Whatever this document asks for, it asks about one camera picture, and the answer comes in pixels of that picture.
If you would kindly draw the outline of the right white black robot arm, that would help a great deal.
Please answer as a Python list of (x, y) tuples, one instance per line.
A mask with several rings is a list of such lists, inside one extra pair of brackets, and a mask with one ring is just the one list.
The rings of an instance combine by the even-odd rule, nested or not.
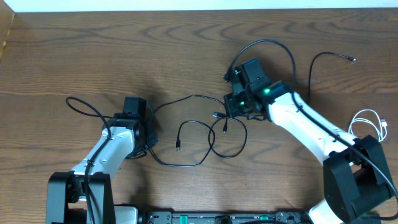
[(312, 223), (381, 220), (370, 211), (397, 197), (380, 142), (358, 138), (313, 110), (283, 82), (233, 84), (224, 96), (230, 118), (261, 113), (300, 141), (323, 166), (325, 198), (308, 211)]

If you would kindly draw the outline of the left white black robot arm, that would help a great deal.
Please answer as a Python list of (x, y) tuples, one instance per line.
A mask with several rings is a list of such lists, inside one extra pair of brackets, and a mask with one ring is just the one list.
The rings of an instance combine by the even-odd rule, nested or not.
[(157, 142), (155, 131), (139, 120), (109, 120), (98, 143), (68, 172), (48, 181), (46, 223), (143, 223), (132, 205), (115, 205), (111, 181), (125, 159), (144, 156)]

